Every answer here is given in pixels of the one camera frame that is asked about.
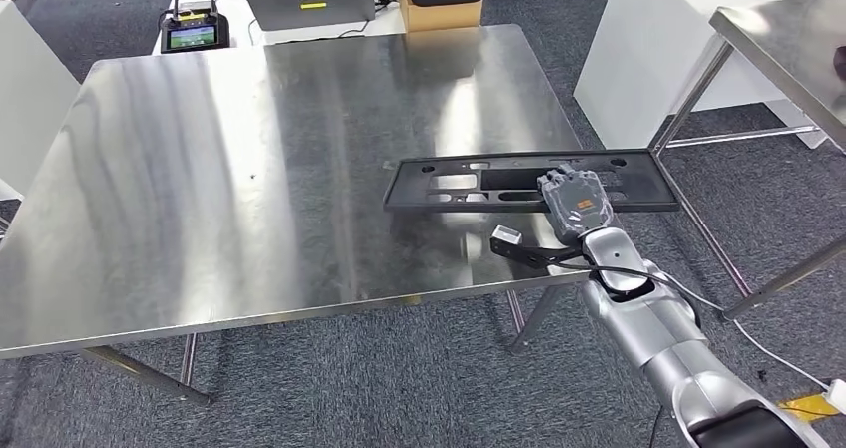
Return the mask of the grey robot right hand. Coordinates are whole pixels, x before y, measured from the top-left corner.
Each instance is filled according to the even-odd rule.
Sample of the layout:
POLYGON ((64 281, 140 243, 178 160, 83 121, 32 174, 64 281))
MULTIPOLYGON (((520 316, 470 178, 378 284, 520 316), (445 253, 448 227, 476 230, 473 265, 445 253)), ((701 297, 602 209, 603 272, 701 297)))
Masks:
POLYGON ((536 177, 536 186, 547 207, 547 222, 562 245, 579 245, 588 233, 621 228, 594 171, 561 163, 536 177))

